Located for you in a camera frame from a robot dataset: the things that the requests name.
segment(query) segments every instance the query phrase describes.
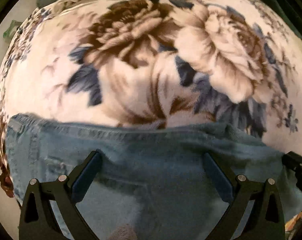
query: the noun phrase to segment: fleece blanket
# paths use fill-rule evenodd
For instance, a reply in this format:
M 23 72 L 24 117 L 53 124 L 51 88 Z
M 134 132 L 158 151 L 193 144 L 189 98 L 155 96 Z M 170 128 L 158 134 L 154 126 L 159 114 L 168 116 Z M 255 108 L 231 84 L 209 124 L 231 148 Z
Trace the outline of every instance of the fleece blanket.
M 229 122 L 302 155 L 302 41 L 260 0 L 58 0 L 25 20 L 0 69 L 10 197 L 17 113 L 136 129 Z

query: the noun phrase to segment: white wall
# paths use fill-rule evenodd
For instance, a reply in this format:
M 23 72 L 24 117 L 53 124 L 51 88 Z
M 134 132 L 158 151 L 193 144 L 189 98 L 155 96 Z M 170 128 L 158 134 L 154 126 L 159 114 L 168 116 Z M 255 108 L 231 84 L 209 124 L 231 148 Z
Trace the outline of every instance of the white wall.
M 9 44 L 4 42 L 3 33 L 8 29 L 12 20 L 23 22 L 36 8 L 36 0 L 19 0 L 7 14 L 0 25 L 0 67 Z M 0 187 L 0 222 L 8 234 L 18 240 L 18 225 L 20 208 L 15 199 L 6 196 Z
M 0 25 L 0 67 L 9 47 L 9 44 L 4 42 L 3 33 L 8 29 L 12 20 L 23 22 L 36 8 L 35 1 L 19 0 L 2 21 Z

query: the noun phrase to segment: black clamp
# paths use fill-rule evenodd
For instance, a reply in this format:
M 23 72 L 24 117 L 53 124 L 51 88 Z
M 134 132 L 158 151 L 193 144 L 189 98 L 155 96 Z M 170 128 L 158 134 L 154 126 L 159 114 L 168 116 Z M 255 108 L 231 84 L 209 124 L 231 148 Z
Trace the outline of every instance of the black clamp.
M 68 240 L 55 219 L 50 200 L 55 200 L 61 215 L 76 240 L 99 240 L 75 204 L 82 201 L 94 177 L 102 168 L 102 155 L 92 151 L 69 176 L 40 183 L 31 179 L 25 193 L 19 224 L 20 240 Z
M 264 183 L 236 176 L 215 153 L 203 155 L 203 167 L 221 199 L 229 208 L 206 240 L 230 240 L 246 210 L 255 200 L 245 229 L 237 240 L 283 240 L 285 224 L 279 193 L 273 179 Z M 55 219 L 50 200 L 57 202 L 62 217 L 75 240 L 99 240 L 86 224 L 75 204 L 85 196 L 94 177 L 102 168 L 102 154 L 91 152 L 83 164 L 69 176 L 54 182 L 32 179 L 21 210 L 20 240 L 67 240 Z
M 282 164 L 296 173 L 296 186 L 302 191 L 302 156 L 295 152 L 288 152 L 282 157 Z
M 235 175 L 215 153 L 203 156 L 203 166 L 229 207 L 206 240 L 230 240 L 250 200 L 255 200 L 249 219 L 237 240 L 283 240 L 285 222 L 281 201 L 274 179 L 264 183 Z

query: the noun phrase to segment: brown flower print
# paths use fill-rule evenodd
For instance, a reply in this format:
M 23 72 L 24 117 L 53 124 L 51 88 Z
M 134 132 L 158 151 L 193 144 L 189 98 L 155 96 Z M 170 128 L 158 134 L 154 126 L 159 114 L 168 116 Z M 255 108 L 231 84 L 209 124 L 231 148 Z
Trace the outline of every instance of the brown flower print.
M 214 122 L 207 111 L 194 113 L 199 93 L 179 84 L 175 56 L 175 52 L 159 53 L 152 65 L 138 69 L 110 58 L 100 69 L 102 92 L 107 93 L 101 104 L 104 114 L 118 127 L 138 129 Z
M 178 26 L 168 16 L 173 7 L 150 0 L 119 2 L 90 28 L 91 34 L 80 40 L 89 47 L 83 59 L 99 68 L 115 55 L 134 68 L 149 65 L 160 44 L 173 46 Z
M 214 89 L 233 103 L 252 96 L 270 101 L 271 82 L 264 42 L 241 15 L 216 6 L 195 4 L 170 14 L 182 27 L 175 40 L 179 56 L 196 71 L 210 75 Z

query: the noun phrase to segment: black metal arm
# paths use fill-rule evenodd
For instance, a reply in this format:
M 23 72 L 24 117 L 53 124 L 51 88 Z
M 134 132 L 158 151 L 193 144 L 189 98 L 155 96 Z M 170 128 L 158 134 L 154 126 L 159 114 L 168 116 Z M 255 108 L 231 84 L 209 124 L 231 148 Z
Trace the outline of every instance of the black metal arm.
M 69 176 L 54 182 L 32 179 L 21 210 L 20 240 L 67 240 L 54 217 L 50 200 L 57 202 L 62 217 L 75 240 L 99 240 L 86 224 L 75 203 L 85 196 L 101 170 L 102 156 L 93 151 Z M 273 179 L 264 183 L 236 176 L 215 153 L 203 155 L 203 167 L 221 199 L 230 204 L 206 240 L 230 240 L 250 200 L 255 200 L 245 229 L 237 240 L 283 240 L 285 224 L 279 193 Z
M 302 191 L 302 156 L 295 152 L 288 152 L 282 157 L 282 163 L 296 173 L 296 186 Z

